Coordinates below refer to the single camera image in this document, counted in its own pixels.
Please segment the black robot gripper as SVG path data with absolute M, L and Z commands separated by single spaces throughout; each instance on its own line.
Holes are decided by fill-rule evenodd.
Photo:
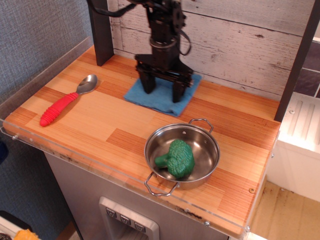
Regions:
M 153 45 L 151 54 L 137 54 L 136 69 L 142 87 L 150 94 L 156 87 L 156 78 L 174 82 L 172 101 L 178 103 L 186 87 L 192 86 L 193 70 L 180 60 L 180 43 L 172 45 Z

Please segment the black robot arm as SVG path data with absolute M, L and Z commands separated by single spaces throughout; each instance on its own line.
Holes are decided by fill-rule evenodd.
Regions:
M 179 0 L 131 0 L 142 5 L 150 27 L 151 54 L 137 54 L 136 70 L 143 89 L 150 94 L 156 88 L 156 78 L 172 82 L 172 101 L 177 103 L 186 88 L 192 85 L 193 70 L 185 65 L 180 56 L 189 54 L 191 47 L 181 52 L 181 36 L 190 38 L 183 31 L 186 16 Z

